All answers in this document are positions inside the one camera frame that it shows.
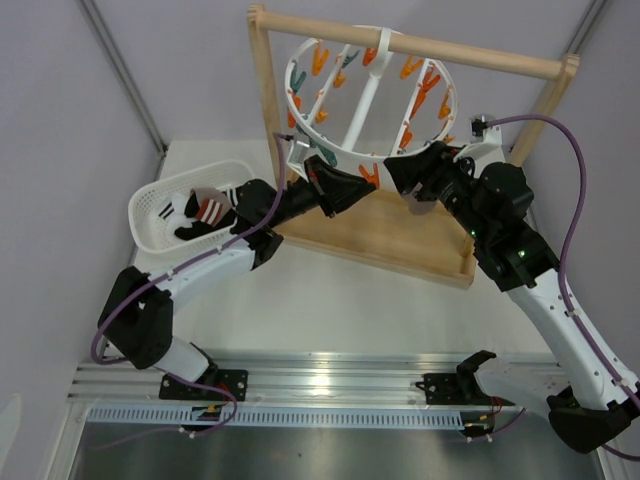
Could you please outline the taupe sock with orange stripes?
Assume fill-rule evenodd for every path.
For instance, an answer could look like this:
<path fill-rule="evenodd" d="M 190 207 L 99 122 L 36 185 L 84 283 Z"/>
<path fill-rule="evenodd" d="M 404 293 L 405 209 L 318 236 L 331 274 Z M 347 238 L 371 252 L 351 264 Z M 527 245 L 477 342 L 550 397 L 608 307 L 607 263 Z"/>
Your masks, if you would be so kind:
<path fill-rule="evenodd" d="M 426 215 L 434 210 L 437 200 L 433 198 L 420 198 L 417 193 L 410 193 L 403 196 L 408 205 L 409 212 L 416 216 Z"/>

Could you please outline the white round clip hanger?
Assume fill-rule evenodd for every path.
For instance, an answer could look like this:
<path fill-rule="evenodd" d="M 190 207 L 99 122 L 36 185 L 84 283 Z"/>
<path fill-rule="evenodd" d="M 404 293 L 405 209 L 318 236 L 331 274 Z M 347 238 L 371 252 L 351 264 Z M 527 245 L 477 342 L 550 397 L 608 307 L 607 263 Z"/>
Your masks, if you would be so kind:
<path fill-rule="evenodd" d="M 345 43 L 331 52 L 310 38 L 289 58 L 287 125 L 333 167 L 373 173 L 388 156 L 451 142 L 458 92 L 443 62 L 400 55 L 384 29 L 377 46 Z"/>

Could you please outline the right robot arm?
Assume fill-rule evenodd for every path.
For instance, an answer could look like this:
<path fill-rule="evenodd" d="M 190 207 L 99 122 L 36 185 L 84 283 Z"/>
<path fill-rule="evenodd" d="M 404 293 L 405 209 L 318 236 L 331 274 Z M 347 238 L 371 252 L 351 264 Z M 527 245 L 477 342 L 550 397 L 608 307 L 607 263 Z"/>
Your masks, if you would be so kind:
<path fill-rule="evenodd" d="M 534 194 L 522 169 L 490 163 L 472 176 L 461 160 L 456 148 L 435 142 L 384 166 L 399 194 L 439 201 L 472 237 L 478 266 L 533 323 L 566 380 L 555 383 L 482 352 L 478 365 L 458 376 L 458 395 L 472 404 L 489 396 L 519 405 L 547 419 L 579 453 L 607 447 L 639 416 L 637 376 L 608 372 L 620 363 L 560 284 L 556 254 L 524 220 Z"/>

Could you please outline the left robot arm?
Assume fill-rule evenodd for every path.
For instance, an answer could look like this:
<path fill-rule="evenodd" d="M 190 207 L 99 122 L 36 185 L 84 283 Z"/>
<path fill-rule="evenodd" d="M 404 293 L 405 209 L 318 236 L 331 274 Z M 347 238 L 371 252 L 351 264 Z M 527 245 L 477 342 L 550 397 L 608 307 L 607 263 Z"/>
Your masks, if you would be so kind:
<path fill-rule="evenodd" d="M 275 227 L 315 208 L 333 218 L 376 189 L 317 155 L 305 160 L 304 169 L 305 177 L 278 188 L 262 179 L 237 187 L 228 197 L 232 208 L 223 221 L 230 236 L 221 245 L 158 275 L 134 266 L 119 273 L 99 317 L 98 333 L 120 352 L 120 361 L 181 378 L 182 388 L 197 400 L 215 392 L 212 360 L 173 333 L 177 311 L 217 283 L 268 262 L 284 240 Z"/>

